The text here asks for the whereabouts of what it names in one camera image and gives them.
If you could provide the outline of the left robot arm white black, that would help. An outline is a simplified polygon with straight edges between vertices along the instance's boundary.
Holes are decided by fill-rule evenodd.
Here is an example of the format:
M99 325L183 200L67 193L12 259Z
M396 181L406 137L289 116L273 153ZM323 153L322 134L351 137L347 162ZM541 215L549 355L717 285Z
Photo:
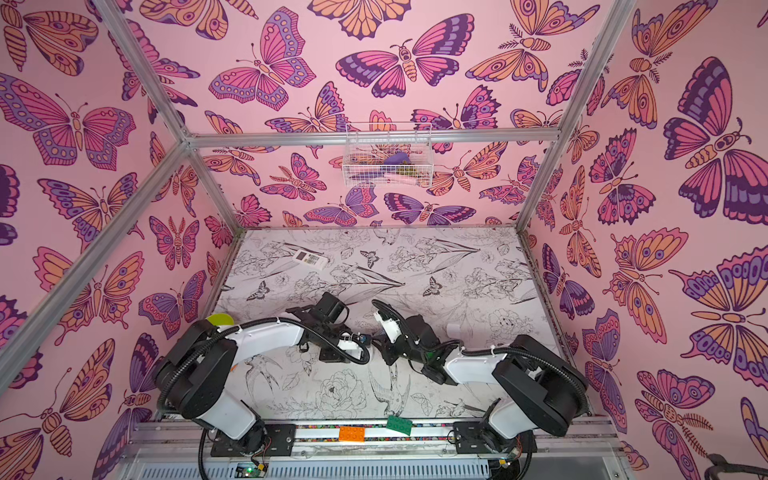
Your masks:
M157 410L215 430L244 453L265 445L267 430L258 413L226 389L231 369L272 350L314 344L333 360L365 365L370 353L339 317L349 308L325 293L314 305L233 326L194 322L154 373Z

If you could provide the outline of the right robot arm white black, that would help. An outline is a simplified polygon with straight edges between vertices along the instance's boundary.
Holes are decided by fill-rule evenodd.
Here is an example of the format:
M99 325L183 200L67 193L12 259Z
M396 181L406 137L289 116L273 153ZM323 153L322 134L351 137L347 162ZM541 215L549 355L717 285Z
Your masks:
M506 393L461 435L494 453L514 450L522 434L535 430L563 437L574 419L588 413L587 380L529 335L509 345L469 350L460 340L439 340L420 315L405 318L382 304L374 318L384 331L375 341L387 364L405 359L438 385L494 384Z

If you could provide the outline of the white battery cover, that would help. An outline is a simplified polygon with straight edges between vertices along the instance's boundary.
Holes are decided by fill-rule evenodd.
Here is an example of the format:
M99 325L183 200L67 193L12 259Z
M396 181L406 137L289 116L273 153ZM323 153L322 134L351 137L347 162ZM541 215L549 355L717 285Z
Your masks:
M455 324L455 323L447 324L445 329L446 329L447 335L451 339L461 338L461 327L458 324Z

